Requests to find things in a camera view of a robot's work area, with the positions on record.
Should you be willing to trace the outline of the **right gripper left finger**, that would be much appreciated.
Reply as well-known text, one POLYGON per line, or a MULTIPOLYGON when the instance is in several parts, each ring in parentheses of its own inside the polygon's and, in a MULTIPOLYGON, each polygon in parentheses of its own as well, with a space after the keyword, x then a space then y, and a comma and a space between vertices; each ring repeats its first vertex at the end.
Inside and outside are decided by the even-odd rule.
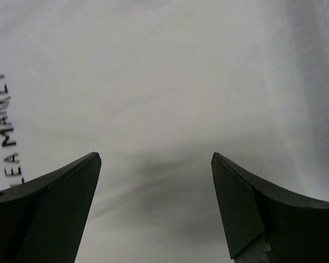
POLYGON ((0 262, 75 262, 101 170, 91 152, 0 191, 0 262))

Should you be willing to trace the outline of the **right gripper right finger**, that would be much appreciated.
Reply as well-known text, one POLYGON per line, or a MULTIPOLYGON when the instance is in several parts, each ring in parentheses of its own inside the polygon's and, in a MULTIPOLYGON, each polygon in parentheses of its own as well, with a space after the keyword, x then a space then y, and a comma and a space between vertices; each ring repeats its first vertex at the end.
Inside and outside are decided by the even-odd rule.
POLYGON ((329 202, 273 184, 220 153, 211 167, 234 262, 329 262, 329 202))

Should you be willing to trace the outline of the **white cartoon print t-shirt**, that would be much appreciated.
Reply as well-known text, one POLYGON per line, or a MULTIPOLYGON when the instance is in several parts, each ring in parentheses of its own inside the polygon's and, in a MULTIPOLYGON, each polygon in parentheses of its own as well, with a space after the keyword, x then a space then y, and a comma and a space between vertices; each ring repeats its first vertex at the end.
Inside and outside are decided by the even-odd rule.
POLYGON ((0 1, 0 87, 22 168, 5 178, 0 144, 0 189, 97 152, 77 262, 229 262, 215 152, 320 199, 286 4, 0 1))

